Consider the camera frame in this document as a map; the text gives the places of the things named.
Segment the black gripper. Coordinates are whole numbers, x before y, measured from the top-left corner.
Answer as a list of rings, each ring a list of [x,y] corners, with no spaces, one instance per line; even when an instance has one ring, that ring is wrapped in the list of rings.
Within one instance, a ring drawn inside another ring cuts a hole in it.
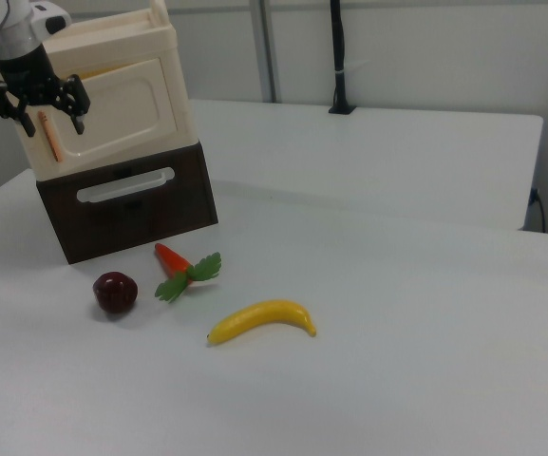
[[[43,45],[21,57],[0,59],[0,75],[0,117],[20,124],[29,138],[34,136],[35,126],[27,113],[28,105],[57,107],[67,114],[76,133],[84,134],[84,117],[91,102],[83,81],[72,74],[61,83]],[[9,93],[17,104],[11,102]]]

